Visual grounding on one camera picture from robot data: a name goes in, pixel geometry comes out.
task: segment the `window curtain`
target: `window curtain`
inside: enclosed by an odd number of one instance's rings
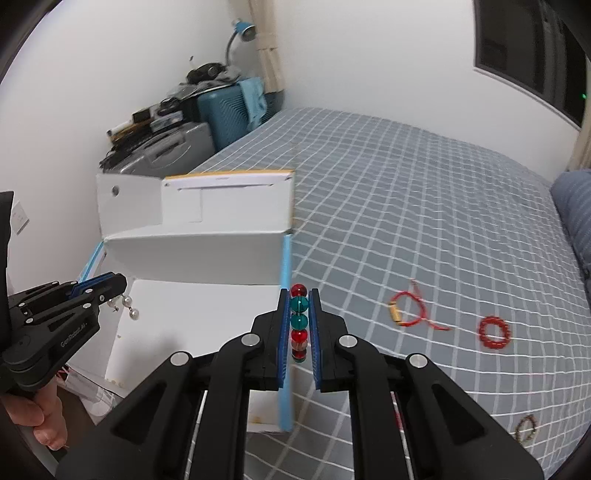
[[[277,25],[274,0],[249,0],[253,23],[256,25],[256,49],[262,67],[265,93],[284,88],[283,74],[277,51]]]
[[[585,103],[585,115],[583,125],[577,142],[574,145],[573,155],[570,157],[568,170],[580,170],[591,168],[591,62],[587,58],[587,101]]]

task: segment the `red bead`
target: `red bead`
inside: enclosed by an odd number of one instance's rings
[[[292,330],[291,339],[295,343],[302,343],[308,339],[308,332],[306,330]]]
[[[301,283],[296,283],[292,288],[291,288],[291,296],[292,297],[305,297],[306,294],[308,293],[308,291],[306,290],[306,287],[303,286]]]
[[[306,358],[306,350],[302,350],[302,351],[292,350],[291,356],[293,358],[295,358],[296,360],[303,360],[304,358]]]

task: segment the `window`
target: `window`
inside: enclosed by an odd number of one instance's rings
[[[583,49],[543,0],[475,0],[476,67],[515,83],[583,122]]]

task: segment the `blue lamp shade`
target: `blue lamp shade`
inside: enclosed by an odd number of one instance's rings
[[[242,41],[251,41],[256,37],[256,27],[250,22],[239,20],[234,24],[234,30]]]

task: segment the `teal bead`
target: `teal bead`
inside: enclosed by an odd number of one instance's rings
[[[290,323],[294,330],[303,330],[308,326],[308,318],[303,313],[294,313]]]
[[[290,302],[291,309],[296,313],[304,313],[308,309],[308,299],[306,297],[293,297]]]

